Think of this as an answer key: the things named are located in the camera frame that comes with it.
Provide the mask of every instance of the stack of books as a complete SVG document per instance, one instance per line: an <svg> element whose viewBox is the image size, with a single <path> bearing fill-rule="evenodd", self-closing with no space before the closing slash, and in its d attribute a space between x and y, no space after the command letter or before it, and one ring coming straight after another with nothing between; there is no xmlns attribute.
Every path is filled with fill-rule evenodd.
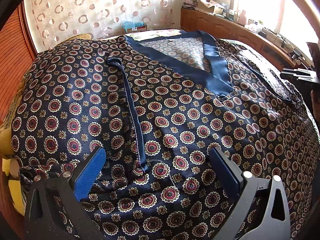
<svg viewBox="0 0 320 240"><path fill-rule="evenodd" d="M199 0L186 0L186 2L183 3L182 8L194 10L198 7L198 1Z"/></svg>

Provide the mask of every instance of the metal screw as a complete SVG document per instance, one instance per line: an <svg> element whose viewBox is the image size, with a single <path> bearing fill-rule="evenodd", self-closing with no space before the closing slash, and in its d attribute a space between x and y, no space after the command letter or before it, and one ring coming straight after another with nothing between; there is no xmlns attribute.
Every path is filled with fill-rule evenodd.
<svg viewBox="0 0 320 240"><path fill-rule="evenodd" d="M250 179L252 177L252 173L250 171L244 171L243 176L245 176L247 179Z"/></svg>
<svg viewBox="0 0 320 240"><path fill-rule="evenodd" d="M274 179L276 182L280 182L280 181L281 181L281 178L280 178L278 175L274 175L274 176L273 176L273 179Z"/></svg>
<svg viewBox="0 0 320 240"><path fill-rule="evenodd" d="M65 172L62 174L62 176L63 176L64 178L69 178L69 177L71 176L71 172L70 172L70 171L65 171Z"/></svg>
<svg viewBox="0 0 320 240"><path fill-rule="evenodd" d="M34 181L39 181L39 180L41 180L41 176L40 175L35 176Z"/></svg>

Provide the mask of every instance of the wooden cabinet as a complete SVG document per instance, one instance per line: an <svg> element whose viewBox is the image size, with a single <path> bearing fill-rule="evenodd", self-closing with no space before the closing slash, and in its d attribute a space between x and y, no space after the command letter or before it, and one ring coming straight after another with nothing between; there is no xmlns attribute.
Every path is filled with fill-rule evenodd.
<svg viewBox="0 0 320 240"><path fill-rule="evenodd" d="M201 30L218 39L241 41L262 54L278 70L295 67L290 57L276 45L234 22L194 10L181 9L180 25L181 29L187 32Z"/></svg>

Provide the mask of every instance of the patterned garment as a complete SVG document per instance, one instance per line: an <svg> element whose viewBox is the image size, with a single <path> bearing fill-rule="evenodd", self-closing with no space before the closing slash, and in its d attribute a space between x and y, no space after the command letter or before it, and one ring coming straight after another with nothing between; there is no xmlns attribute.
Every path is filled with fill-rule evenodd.
<svg viewBox="0 0 320 240"><path fill-rule="evenodd" d="M282 178L294 238L310 209L319 134L289 82L244 57L245 47L211 42L228 63L233 90L223 98L124 36L39 53L12 122L23 193L35 175L73 171L103 146L107 161L81 202L106 239L212 239L235 204L208 161L218 146L241 170ZM66 230L77 235L55 199ZM252 229L259 204L238 236Z"/></svg>
<svg viewBox="0 0 320 240"><path fill-rule="evenodd" d="M203 57L201 38L168 39L141 43L186 64L210 72L210 62Z"/></svg>

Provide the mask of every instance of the patterned curtain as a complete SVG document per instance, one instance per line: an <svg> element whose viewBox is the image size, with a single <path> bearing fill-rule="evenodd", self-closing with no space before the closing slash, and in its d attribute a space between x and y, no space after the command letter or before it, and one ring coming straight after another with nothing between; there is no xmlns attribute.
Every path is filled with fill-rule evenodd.
<svg viewBox="0 0 320 240"><path fill-rule="evenodd" d="M38 52L81 33L105 39L124 33L124 21L150 29L170 28L172 0L25 0L32 39Z"/></svg>

